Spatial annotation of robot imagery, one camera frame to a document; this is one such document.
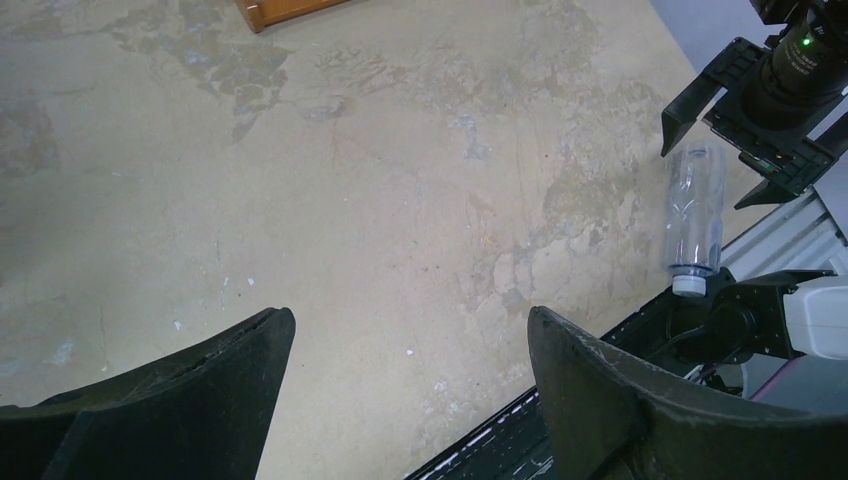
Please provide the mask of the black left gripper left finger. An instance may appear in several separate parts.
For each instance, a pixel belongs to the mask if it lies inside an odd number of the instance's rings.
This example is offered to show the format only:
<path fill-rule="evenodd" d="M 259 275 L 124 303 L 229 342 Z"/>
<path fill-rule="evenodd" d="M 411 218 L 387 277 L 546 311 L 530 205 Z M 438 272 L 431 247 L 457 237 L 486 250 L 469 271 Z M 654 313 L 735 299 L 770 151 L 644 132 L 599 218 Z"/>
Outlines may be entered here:
<path fill-rule="evenodd" d="M 159 360 L 1 410 L 5 479 L 252 479 L 296 332 L 268 308 Z"/>

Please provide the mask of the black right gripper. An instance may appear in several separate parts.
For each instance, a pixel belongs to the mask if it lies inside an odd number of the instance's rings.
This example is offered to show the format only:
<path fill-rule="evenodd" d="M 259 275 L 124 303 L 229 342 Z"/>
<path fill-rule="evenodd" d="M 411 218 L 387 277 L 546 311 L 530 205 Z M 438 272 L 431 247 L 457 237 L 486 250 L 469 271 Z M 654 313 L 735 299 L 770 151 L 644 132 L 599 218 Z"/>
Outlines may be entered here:
<path fill-rule="evenodd" d="M 798 198 L 847 151 L 847 117 L 811 133 L 847 96 L 847 53 L 811 36 L 769 50 L 733 39 L 662 111 L 665 157 L 718 92 L 704 122 L 763 177 L 734 206 L 782 205 Z"/>

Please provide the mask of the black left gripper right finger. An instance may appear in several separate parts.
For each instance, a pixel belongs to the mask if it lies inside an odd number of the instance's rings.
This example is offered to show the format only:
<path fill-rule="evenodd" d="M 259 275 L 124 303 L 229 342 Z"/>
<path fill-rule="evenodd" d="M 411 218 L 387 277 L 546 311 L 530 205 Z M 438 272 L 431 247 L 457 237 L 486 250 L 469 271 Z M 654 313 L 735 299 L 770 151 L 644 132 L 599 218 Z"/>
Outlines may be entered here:
<path fill-rule="evenodd" d="M 843 416 L 696 385 L 538 306 L 527 340 L 562 479 L 843 479 Z"/>

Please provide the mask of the clear bottle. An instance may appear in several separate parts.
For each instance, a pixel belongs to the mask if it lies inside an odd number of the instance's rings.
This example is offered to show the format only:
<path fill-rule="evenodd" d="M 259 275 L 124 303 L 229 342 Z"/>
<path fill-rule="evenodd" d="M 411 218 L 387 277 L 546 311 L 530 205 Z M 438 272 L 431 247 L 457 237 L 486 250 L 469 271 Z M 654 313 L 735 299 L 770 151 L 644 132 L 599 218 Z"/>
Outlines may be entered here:
<path fill-rule="evenodd" d="M 692 141 L 673 153 L 669 167 L 664 263 L 672 293 L 704 297 L 720 265 L 725 150 L 714 141 Z"/>

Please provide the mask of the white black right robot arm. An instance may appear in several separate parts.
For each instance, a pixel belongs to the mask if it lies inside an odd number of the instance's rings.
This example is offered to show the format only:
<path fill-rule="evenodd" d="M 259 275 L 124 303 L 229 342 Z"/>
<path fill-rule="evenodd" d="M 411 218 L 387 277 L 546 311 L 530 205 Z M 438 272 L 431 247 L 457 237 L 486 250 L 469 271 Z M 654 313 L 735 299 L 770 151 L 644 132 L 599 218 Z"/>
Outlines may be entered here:
<path fill-rule="evenodd" d="M 671 159 L 666 259 L 682 301 L 657 356 L 705 367 L 756 354 L 792 360 L 847 356 L 847 279 L 783 270 L 750 280 L 720 271 L 721 214 L 731 145 L 762 178 L 741 207 L 798 198 L 847 149 L 847 122 L 810 132 L 847 94 L 847 5 L 758 1 L 781 30 L 764 45 L 734 39 L 664 109 L 662 151 Z"/>

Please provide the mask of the orange wooden shelf rack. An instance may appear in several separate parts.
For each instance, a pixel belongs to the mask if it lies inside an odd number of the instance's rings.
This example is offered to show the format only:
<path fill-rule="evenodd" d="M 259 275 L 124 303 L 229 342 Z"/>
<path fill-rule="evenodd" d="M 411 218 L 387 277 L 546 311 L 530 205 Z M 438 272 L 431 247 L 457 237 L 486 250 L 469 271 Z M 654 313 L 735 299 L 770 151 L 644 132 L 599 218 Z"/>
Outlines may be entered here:
<path fill-rule="evenodd" d="M 324 10 L 347 0 L 235 0 L 253 33 L 283 21 Z"/>

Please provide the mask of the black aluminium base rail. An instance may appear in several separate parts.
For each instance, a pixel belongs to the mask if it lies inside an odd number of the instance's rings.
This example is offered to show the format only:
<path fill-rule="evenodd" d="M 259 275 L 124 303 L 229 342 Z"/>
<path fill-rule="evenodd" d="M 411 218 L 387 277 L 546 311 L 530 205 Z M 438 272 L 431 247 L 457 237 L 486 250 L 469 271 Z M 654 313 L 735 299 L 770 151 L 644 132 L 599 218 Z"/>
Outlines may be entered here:
<path fill-rule="evenodd" d="M 530 310 L 535 386 L 417 479 L 843 479 L 847 197 L 814 192 L 601 336 Z"/>

